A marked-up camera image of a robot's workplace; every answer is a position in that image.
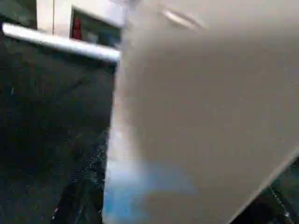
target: white wall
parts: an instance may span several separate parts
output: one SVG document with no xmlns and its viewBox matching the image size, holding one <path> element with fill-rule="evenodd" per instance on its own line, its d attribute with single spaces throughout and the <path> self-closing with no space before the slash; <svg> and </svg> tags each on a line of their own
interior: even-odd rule
<svg viewBox="0 0 299 224">
<path fill-rule="evenodd" d="M 36 0 L 37 28 L 53 33 L 53 1 Z"/>
<path fill-rule="evenodd" d="M 105 223 L 227 224 L 298 155 L 298 11 L 140 1 L 116 75 Z"/>
</svg>

